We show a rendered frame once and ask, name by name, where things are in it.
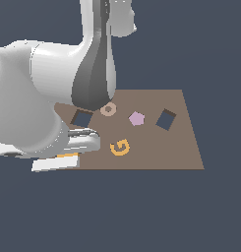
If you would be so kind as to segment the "white gripper block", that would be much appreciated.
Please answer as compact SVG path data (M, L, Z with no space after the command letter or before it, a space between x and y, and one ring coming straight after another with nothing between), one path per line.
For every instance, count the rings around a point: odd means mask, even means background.
M71 156L71 157L56 157L56 158L47 158L47 159L38 159L32 163L32 171L49 171L57 170L64 168L73 168L80 166L80 157Z

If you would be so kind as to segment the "brown slotted board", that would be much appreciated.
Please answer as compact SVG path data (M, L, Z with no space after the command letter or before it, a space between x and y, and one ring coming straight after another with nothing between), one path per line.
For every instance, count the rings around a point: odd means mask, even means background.
M92 128L100 149L80 155L80 168L91 169L197 169L204 168L183 93L180 90L118 90L106 114L57 103L55 111L71 129ZM137 111L145 122L133 126ZM116 157L110 144L126 139L130 151Z

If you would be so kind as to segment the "yellow letter G piece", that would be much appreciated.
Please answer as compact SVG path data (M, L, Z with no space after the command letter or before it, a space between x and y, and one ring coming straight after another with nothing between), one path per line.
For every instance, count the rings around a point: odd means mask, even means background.
M130 145L126 139L120 140L116 144L110 144L109 147L116 157L122 157L130 151Z

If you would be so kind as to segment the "pink pentagon piece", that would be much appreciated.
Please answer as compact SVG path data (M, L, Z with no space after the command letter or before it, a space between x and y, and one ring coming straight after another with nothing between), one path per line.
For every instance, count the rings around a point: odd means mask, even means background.
M143 125L145 122L145 116L142 113L134 111L130 116L129 120L133 126L140 126Z

